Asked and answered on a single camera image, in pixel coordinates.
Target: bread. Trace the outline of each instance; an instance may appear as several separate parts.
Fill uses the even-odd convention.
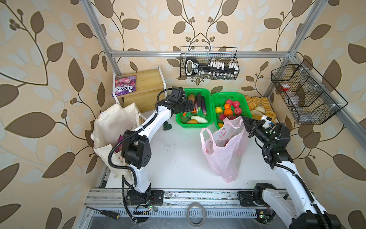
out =
[[[254,96],[254,97],[252,97],[252,99],[254,102],[258,103],[258,106],[261,105],[261,98],[259,98],[258,96]]]
[[[255,120],[261,120],[261,118],[263,116],[262,113],[260,113],[259,111],[256,111],[256,110],[250,111],[250,114],[252,115],[252,118]]]
[[[246,97],[245,100],[247,101],[247,104],[253,102],[253,99],[251,97],[248,97],[248,98]]]
[[[272,110],[271,104],[269,103],[269,101],[266,97],[261,98],[261,104],[266,109],[266,111]]]
[[[265,115],[267,117],[270,117],[272,119],[272,122],[277,118],[277,115],[275,112],[273,111],[266,111]]]
[[[249,110],[254,110],[256,107],[258,106],[258,103],[256,102],[251,102],[248,104]]]

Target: green plastic basket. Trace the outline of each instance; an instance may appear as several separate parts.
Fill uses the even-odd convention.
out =
[[[205,102],[206,102],[206,109],[207,109],[207,117],[205,117],[203,115],[202,109],[198,112],[198,116],[204,117],[205,119],[207,119],[208,123],[196,123],[196,124],[184,124],[181,123],[181,119],[180,119],[180,114],[177,114],[175,116],[175,120],[177,121],[177,123],[179,125],[181,125],[183,128],[204,128],[204,127],[208,127],[209,125],[211,125],[213,123],[213,119],[214,119],[214,112],[212,111],[212,105],[211,105],[211,94],[207,89],[204,88],[185,88],[184,91],[186,92],[186,97],[188,98],[188,96],[190,94],[193,94],[194,96],[196,96],[198,93],[201,93],[201,95],[203,97],[205,97]],[[191,117],[192,113],[191,112],[187,112],[186,117]]]
[[[224,110],[224,105],[226,100],[231,99],[232,101],[239,101],[240,102],[240,108],[242,109],[242,114],[245,117],[252,118],[247,100],[245,99],[244,95],[237,93],[237,92],[216,92],[212,95],[212,110],[215,114],[215,125],[218,129],[220,129],[218,123],[224,123],[223,121],[219,120],[219,115],[215,113],[216,107],[221,107],[222,110]],[[232,113],[234,114],[235,107],[231,106]]]

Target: purple snack bag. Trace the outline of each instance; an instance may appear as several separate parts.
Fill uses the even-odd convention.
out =
[[[115,94],[116,96],[125,95],[136,91],[136,76],[116,77]]]

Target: red apple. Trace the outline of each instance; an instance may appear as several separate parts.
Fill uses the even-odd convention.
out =
[[[239,101],[234,101],[234,102],[232,102],[232,105],[234,107],[239,107],[240,106],[240,102]]]
[[[221,113],[220,115],[219,115],[219,120],[224,120],[226,118],[226,115],[224,114],[224,113]]]
[[[228,104],[230,104],[230,106],[232,106],[232,100],[231,99],[226,100],[225,103],[228,103]]]
[[[242,113],[243,111],[242,111],[242,109],[240,108],[240,107],[236,107],[235,109],[234,109],[234,114],[236,114],[236,115],[241,115],[241,113]]]

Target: black wire basket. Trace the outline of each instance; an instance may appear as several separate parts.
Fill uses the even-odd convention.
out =
[[[323,124],[348,102],[323,75],[304,61],[272,70],[271,81],[297,124]],[[321,82],[311,76],[311,70],[319,74]]]
[[[234,47],[180,48],[180,76],[208,80],[236,80],[239,74]]]

